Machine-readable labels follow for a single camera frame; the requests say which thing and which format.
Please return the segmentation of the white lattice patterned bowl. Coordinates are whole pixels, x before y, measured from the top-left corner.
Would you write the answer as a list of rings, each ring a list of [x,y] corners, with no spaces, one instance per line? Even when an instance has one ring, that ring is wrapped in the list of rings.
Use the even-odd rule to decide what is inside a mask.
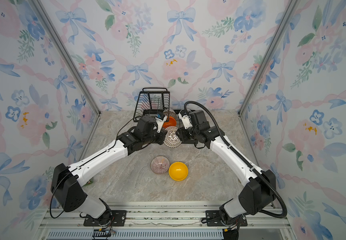
[[[177,148],[181,145],[182,141],[177,135],[178,128],[171,126],[165,129],[167,131],[164,139],[164,144],[169,148]]]

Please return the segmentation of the orange plastic bowl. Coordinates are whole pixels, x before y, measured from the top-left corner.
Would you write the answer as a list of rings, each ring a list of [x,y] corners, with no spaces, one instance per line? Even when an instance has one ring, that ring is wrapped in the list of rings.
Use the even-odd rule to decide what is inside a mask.
[[[170,116],[170,117],[168,117],[167,122],[165,122],[162,127],[166,129],[168,127],[176,127],[176,126],[177,126],[176,119],[174,117]]]

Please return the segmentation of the pink striped patterned bowl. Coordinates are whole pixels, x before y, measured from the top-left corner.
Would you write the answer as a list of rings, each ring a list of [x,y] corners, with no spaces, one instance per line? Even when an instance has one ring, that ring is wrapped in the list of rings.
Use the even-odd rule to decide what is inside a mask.
[[[157,175],[166,173],[169,170],[169,167],[170,161],[164,156],[157,156],[150,163],[152,172]]]

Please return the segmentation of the brown floral patterned bowl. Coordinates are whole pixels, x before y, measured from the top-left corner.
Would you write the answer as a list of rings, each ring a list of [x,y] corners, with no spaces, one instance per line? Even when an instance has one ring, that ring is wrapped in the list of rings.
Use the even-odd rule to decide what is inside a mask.
[[[173,118],[177,118],[177,114],[175,113],[175,111],[174,110],[172,110],[172,109],[168,109],[168,110],[165,110],[164,112],[163,112],[163,114],[165,115],[165,116],[168,116],[168,117],[173,117]]]

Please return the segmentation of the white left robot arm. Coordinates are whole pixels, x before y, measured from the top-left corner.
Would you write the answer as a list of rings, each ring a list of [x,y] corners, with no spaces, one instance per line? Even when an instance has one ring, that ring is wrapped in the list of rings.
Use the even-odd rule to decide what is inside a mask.
[[[163,145],[167,116],[143,116],[128,131],[119,130],[115,140],[91,156],[69,166],[59,164],[53,173],[51,199],[57,200],[64,212],[79,211],[100,226],[111,224],[114,217],[102,199],[88,196],[82,188],[87,182],[116,161],[141,151],[151,144]]]

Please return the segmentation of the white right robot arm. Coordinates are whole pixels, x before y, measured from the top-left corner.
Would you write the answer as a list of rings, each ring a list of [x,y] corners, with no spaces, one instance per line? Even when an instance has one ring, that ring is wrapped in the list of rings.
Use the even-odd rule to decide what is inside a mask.
[[[275,199],[272,188],[276,188],[275,175],[271,171],[263,171],[235,148],[225,133],[217,126],[210,126],[204,111],[181,110],[179,118],[183,127],[177,136],[185,144],[204,144],[216,153],[236,174],[243,189],[238,197],[220,206],[220,219],[225,225],[231,225],[243,215],[255,215],[262,211]],[[256,174],[258,172],[272,185],[268,187]]]

